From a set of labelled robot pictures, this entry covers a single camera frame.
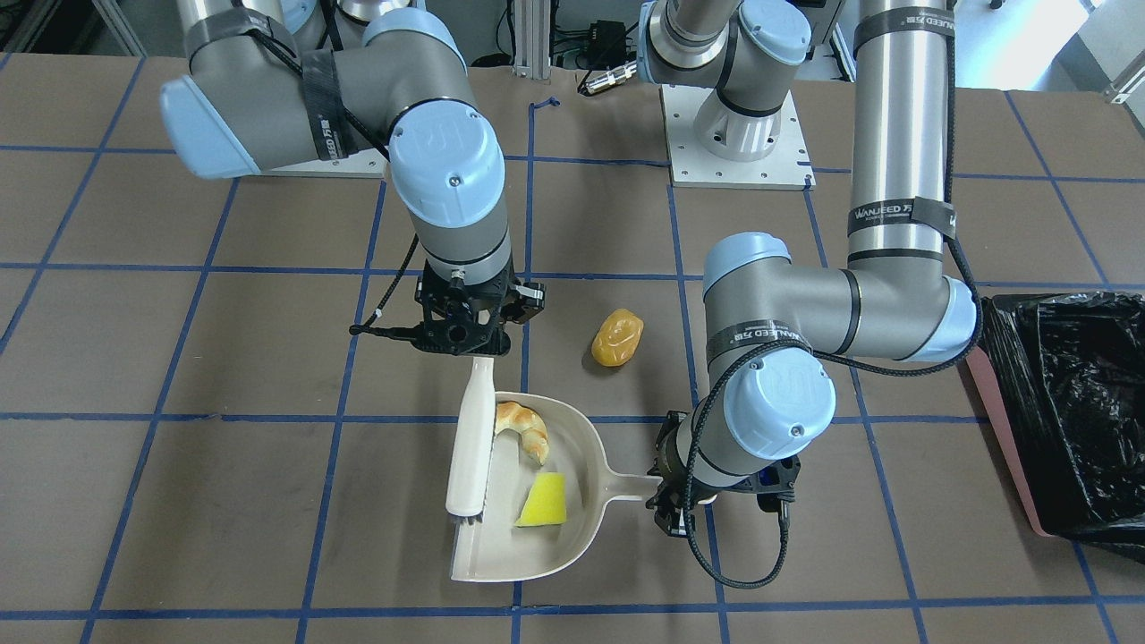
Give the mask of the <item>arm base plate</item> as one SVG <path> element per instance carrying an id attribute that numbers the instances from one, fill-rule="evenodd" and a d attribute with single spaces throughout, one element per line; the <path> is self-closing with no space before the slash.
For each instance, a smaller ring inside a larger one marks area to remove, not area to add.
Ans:
<path id="1" fill-rule="evenodd" d="M 714 89 L 663 85 L 664 131 L 676 187 L 804 191 L 818 184 L 793 95 L 777 113 L 734 113 Z"/>
<path id="2" fill-rule="evenodd" d="M 309 160 L 264 170 L 262 175 L 273 178 L 382 179 L 387 167 L 388 162 L 379 151 L 365 149 L 344 159 Z"/>

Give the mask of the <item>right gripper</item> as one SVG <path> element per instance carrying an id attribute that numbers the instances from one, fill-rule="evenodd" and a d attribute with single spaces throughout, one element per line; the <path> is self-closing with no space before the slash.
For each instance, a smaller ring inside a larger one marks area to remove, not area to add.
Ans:
<path id="1" fill-rule="evenodd" d="M 414 299 L 424 314 L 413 331 L 417 350 L 503 356 L 512 347 L 505 325 L 523 325 L 539 314 L 547 306 L 547 286 L 521 281 L 511 264 L 476 284 L 466 283 L 459 272 L 442 277 L 426 266 Z"/>

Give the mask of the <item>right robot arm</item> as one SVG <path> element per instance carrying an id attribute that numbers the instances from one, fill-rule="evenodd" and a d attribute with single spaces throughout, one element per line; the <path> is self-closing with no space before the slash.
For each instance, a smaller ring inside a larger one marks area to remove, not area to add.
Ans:
<path id="1" fill-rule="evenodd" d="M 447 26 L 400 7 L 370 21 L 360 47 L 305 50 L 278 1 L 179 9 L 189 73 L 163 86 L 159 105 L 185 167 L 242 178 L 376 149 L 426 254 L 423 319 L 352 333 L 427 353 L 507 354 L 504 325 L 539 313 L 545 291 L 515 276 L 504 156 Z"/>

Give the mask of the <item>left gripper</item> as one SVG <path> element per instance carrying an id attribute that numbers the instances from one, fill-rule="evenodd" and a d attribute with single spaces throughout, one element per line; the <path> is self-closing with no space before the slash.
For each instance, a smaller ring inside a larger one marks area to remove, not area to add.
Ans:
<path id="1" fill-rule="evenodd" d="M 656 435 L 656 457 L 648 470 L 650 476 L 660 476 L 662 481 L 646 502 L 646 508 L 654 511 L 656 525 L 670 537 L 684 537 L 684 466 L 687 453 L 679 446 L 682 439 L 690 440 L 687 413 L 668 413 Z M 788 505 L 796 501 L 793 487 L 799 472 L 802 461 L 795 455 L 769 463 L 753 474 L 734 480 L 732 485 L 713 487 L 695 479 L 692 482 L 692 504 L 711 501 L 721 492 L 752 494 L 761 511 L 777 515 L 777 525 L 789 529 Z"/>

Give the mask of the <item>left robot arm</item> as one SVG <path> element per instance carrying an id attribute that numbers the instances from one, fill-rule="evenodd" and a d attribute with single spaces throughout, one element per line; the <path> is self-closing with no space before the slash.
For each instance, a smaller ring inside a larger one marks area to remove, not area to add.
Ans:
<path id="1" fill-rule="evenodd" d="M 957 361 L 979 311 L 969 277 L 943 270 L 950 203 L 955 15 L 945 1 L 863 1 L 845 267 L 793 264 L 783 241 L 747 231 L 705 258 L 708 396 L 670 413 L 648 502 L 671 537 L 728 489 L 822 435 L 835 415 L 826 358 Z"/>

